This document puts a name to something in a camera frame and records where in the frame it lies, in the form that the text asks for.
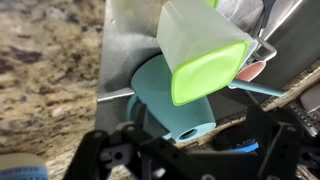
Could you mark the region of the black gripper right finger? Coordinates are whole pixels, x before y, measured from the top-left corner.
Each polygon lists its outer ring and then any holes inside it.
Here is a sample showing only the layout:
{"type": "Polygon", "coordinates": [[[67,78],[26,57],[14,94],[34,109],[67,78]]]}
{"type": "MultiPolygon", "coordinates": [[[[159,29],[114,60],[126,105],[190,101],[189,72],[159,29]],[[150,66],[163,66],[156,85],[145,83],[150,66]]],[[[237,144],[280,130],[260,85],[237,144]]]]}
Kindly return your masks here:
{"type": "Polygon", "coordinates": [[[309,135],[296,117],[281,109],[265,112],[250,106],[246,125],[259,144],[259,180],[298,180],[298,166],[319,177],[319,136],[309,135]]]}

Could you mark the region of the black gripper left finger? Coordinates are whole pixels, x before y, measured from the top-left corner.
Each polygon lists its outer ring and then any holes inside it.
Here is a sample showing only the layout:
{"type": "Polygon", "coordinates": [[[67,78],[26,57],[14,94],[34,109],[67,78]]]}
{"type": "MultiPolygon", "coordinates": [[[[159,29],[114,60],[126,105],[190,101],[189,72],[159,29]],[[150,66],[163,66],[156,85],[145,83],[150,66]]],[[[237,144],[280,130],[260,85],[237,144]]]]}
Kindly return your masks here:
{"type": "Polygon", "coordinates": [[[113,134],[103,130],[86,133],[63,180],[107,180],[121,165],[138,180],[186,178],[185,154],[141,127],[149,114],[146,105],[139,105],[136,113],[133,122],[120,124],[113,134]]]}

